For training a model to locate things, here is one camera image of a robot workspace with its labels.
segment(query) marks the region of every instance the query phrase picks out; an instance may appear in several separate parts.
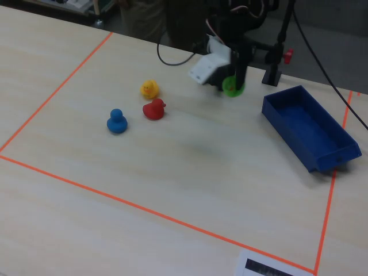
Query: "black cable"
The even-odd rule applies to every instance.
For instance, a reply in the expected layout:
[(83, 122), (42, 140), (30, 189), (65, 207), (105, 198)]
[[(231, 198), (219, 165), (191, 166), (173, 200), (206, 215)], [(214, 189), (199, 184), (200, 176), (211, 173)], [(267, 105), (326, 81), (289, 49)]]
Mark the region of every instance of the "black cable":
[(161, 60), (161, 62), (165, 65), (168, 65), (168, 66), (179, 66), (179, 65), (183, 65), (184, 63), (187, 63), (194, 55), (195, 53), (191, 54), (189, 56), (189, 58), (187, 58), (186, 60), (184, 60), (183, 62), (179, 62), (179, 63), (167, 63), (165, 62), (161, 56), (160, 56), (160, 50), (159, 50), (159, 46), (160, 46), (160, 43), (161, 43), (161, 39), (163, 37), (163, 35), (166, 33), (166, 30), (162, 33), (162, 35), (160, 36), (160, 39), (159, 41), (157, 42), (157, 56), (159, 57), (159, 59)]
[(330, 83), (330, 85), (332, 86), (332, 88), (336, 91), (336, 93), (340, 96), (340, 98), (343, 100), (343, 102), (346, 104), (346, 106), (350, 109), (350, 111), (356, 116), (356, 118), (359, 120), (359, 122), (362, 123), (362, 125), (368, 130), (368, 126), (365, 124), (365, 122), (363, 122), (363, 120), (356, 114), (356, 112), (351, 108), (351, 106), (349, 105), (349, 103), (344, 99), (344, 97), (341, 95), (341, 93), (338, 91), (338, 89), (336, 88), (336, 86), (334, 85), (334, 83), (332, 83), (331, 79), (329, 78), (329, 76), (327, 75), (325, 69), (323, 68), (321, 62), (319, 61), (319, 59), (317, 58), (315, 52), (313, 51), (311, 45), (309, 44), (308, 40), (306, 39), (304, 32), (302, 31), (300, 24), (299, 24), (299, 20), (295, 14), (295, 10), (293, 10), (293, 16), (295, 19), (295, 23), (298, 26), (299, 32), (301, 34), (301, 36), (304, 39), (304, 42), (306, 44), (306, 46), (308, 47), (309, 51), (311, 52), (311, 54), (313, 55), (314, 59), (316, 60), (318, 66), (321, 68), (322, 73), (324, 74), (324, 76), (326, 77), (327, 81)]

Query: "orange tape line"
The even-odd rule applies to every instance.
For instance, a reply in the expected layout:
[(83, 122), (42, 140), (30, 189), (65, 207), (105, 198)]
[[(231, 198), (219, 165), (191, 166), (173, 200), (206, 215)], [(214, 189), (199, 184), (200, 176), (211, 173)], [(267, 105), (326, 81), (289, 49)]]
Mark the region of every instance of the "orange tape line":
[[(351, 98), (352, 98), (352, 91), (349, 92), (349, 97), (347, 99), (347, 103), (348, 104), (351, 103)], [(344, 129), (346, 127), (346, 122), (347, 122), (348, 114), (349, 114), (349, 108), (346, 106), (344, 120), (343, 120), (343, 128)], [(334, 194), (335, 181), (336, 181), (336, 173), (337, 173), (337, 171), (334, 170), (333, 175), (332, 175), (331, 185), (329, 187), (329, 194), (328, 194), (328, 200), (327, 200), (327, 206), (326, 206), (326, 213), (324, 215), (324, 221), (323, 221), (322, 233), (321, 233), (321, 238), (320, 238), (320, 244), (318, 246), (317, 258), (316, 258), (316, 264), (315, 264), (315, 270), (313, 272), (314, 275), (317, 275), (318, 269), (320, 267), (321, 256), (322, 256), (322, 249), (323, 249), (324, 239), (325, 239), (326, 231), (327, 231), (329, 211), (331, 210), (332, 196)]]
[(14, 164), (20, 165), (20, 166), (22, 166), (22, 167), (28, 168), (28, 169), (33, 170), (33, 171), (37, 171), (38, 173), (41, 173), (41, 174), (47, 175), (47, 176), (49, 176), (49, 177), (52, 177), (52, 178), (58, 179), (58, 180), (60, 180), (60, 181), (63, 181), (63, 182), (66, 182), (66, 183), (72, 184), (72, 185), (74, 185), (74, 186), (76, 186), (76, 187), (79, 187), (79, 188), (81, 188), (81, 189), (85, 189), (85, 190), (87, 190), (87, 191), (91, 191), (92, 193), (96, 193), (96, 194), (99, 194), (99, 195), (101, 195), (101, 196), (108, 197), (108, 198), (110, 198), (110, 199), (112, 199), (112, 200), (119, 201), (119, 202), (124, 203), (124, 204), (127, 204), (127, 205), (129, 205), (129, 206), (131, 206), (131, 207), (134, 207), (134, 208), (140, 209), (140, 210), (145, 211), (145, 212), (150, 213), (150, 214), (154, 214), (155, 216), (161, 217), (161, 218), (163, 218), (163, 219), (170, 220), (170, 221), (172, 221), (172, 222), (174, 222), (174, 223), (177, 223), (177, 224), (183, 225), (183, 226), (185, 226), (185, 227), (188, 227), (188, 228), (193, 229), (193, 230), (195, 230), (195, 231), (201, 232), (201, 233), (206, 234), (206, 235), (208, 235), (208, 236), (214, 237), (214, 238), (216, 238), (216, 239), (223, 240), (223, 241), (225, 241), (225, 242), (227, 242), (227, 243), (231, 243), (231, 244), (234, 244), (234, 245), (239, 246), (239, 247), (243, 247), (243, 248), (245, 248), (245, 249), (248, 249), (248, 250), (251, 250), (251, 251), (257, 252), (257, 253), (262, 254), (262, 255), (264, 255), (264, 256), (267, 256), (267, 257), (273, 258), (273, 259), (275, 259), (275, 260), (278, 260), (278, 261), (280, 261), (280, 262), (286, 263), (286, 264), (288, 264), (288, 265), (294, 266), (294, 267), (296, 267), (296, 268), (298, 268), (298, 269), (301, 269), (301, 270), (307, 271), (307, 272), (309, 272), (309, 273), (313, 273), (313, 270), (312, 270), (312, 269), (309, 269), (309, 268), (307, 268), (307, 267), (301, 266), (300, 264), (297, 264), (297, 263), (291, 262), (291, 261), (286, 260), (286, 259), (281, 258), (281, 257), (277, 257), (277, 256), (275, 256), (275, 255), (273, 255), (273, 254), (269, 254), (269, 253), (264, 252), (264, 251), (262, 251), (262, 250), (259, 250), (259, 249), (257, 249), (257, 248), (247, 246), (247, 245), (245, 245), (245, 244), (243, 244), (243, 243), (239, 243), (238, 241), (234, 241), (234, 240), (231, 240), (231, 239), (229, 239), (229, 238), (227, 238), (227, 237), (220, 236), (220, 235), (218, 235), (218, 234), (215, 234), (215, 233), (213, 233), (213, 232), (210, 232), (210, 231), (204, 230), (204, 229), (202, 229), (202, 228), (196, 227), (196, 226), (191, 225), (191, 224), (189, 224), (189, 223), (185, 223), (184, 221), (177, 220), (177, 219), (175, 219), (175, 218), (173, 218), (173, 217), (170, 217), (170, 216), (167, 216), (167, 215), (165, 215), (165, 214), (159, 213), (159, 212), (154, 211), (154, 210), (152, 210), (152, 209), (149, 209), (149, 208), (143, 207), (143, 206), (141, 206), (141, 205), (138, 205), (138, 204), (132, 203), (132, 202), (130, 202), (130, 201), (124, 200), (124, 199), (122, 199), (122, 198), (116, 197), (115, 195), (111, 195), (111, 194), (105, 193), (105, 192), (103, 192), (103, 191), (99, 191), (99, 190), (93, 189), (93, 188), (91, 188), (91, 187), (88, 187), (88, 186), (85, 186), (85, 185), (79, 184), (79, 183), (77, 183), (77, 182), (74, 182), (74, 181), (68, 180), (68, 179), (66, 179), (66, 178), (59, 177), (59, 176), (57, 176), (57, 175), (55, 175), (55, 174), (51, 174), (50, 172), (43, 171), (43, 170), (41, 170), (41, 169), (39, 169), (39, 168), (32, 167), (32, 166), (30, 166), (30, 165), (27, 165), (27, 164), (21, 163), (21, 162), (19, 162), (19, 161), (13, 160), (13, 159), (11, 159), (11, 158), (8, 158), (8, 157), (2, 156), (2, 155), (0, 155), (0, 159), (3, 159), (3, 160), (6, 160), (6, 161), (9, 161), (9, 162), (12, 162), (12, 163), (14, 163)]
[(13, 141), (13, 139), (25, 128), (26, 125), (28, 125), (28, 123), (37, 115), (38, 112), (40, 112), (40, 110), (52, 99), (53, 96), (55, 96), (55, 94), (57, 92), (59, 92), (59, 90), (71, 79), (72, 76), (74, 76), (74, 74), (97, 52), (98, 49), (101, 48), (102, 45), (104, 45), (104, 43), (110, 38), (110, 36), (113, 33), (109, 33), (108, 36), (105, 37), (105, 39), (85, 58), (85, 60), (68, 76), (68, 78), (66, 80), (64, 80), (64, 82), (46, 99), (46, 101), (44, 101), (44, 103), (37, 108), (37, 110), (28, 118), (28, 120), (26, 120), (24, 122), (24, 124), (22, 124), (22, 126), (9, 138), (8, 141), (6, 141), (6, 143), (0, 148), (0, 152), (2, 152), (4, 150), (4, 148), (7, 147), (7, 145), (10, 144), (10, 142)]

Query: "person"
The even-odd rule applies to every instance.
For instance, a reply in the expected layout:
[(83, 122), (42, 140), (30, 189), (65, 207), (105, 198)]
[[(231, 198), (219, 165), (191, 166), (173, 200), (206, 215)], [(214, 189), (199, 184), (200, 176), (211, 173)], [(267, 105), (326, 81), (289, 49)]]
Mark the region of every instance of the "person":
[(171, 45), (191, 50), (205, 34), (206, 10), (200, 0), (115, 0), (132, 37), (157, 43), (167, 28)]

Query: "red rubber duck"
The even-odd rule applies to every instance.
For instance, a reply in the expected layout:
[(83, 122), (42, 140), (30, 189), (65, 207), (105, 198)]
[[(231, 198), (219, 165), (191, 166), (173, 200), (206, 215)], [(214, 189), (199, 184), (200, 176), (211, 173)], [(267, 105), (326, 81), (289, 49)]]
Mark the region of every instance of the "red rubber duck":
[(144, 115), (151, 120), (160, 120), (165, 111), (166, 104), (161, 99), (154, 99), (151, 103), (143, 106)]

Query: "blue plastic bin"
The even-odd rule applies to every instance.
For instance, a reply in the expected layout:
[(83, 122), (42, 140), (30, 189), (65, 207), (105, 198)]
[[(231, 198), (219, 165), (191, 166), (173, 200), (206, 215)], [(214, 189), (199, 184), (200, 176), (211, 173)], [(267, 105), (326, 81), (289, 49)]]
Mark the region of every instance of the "blue plastic bin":
[(265, 96), (262, 113), (309, 172), (362, 156), (356, 141), (302, 86)]

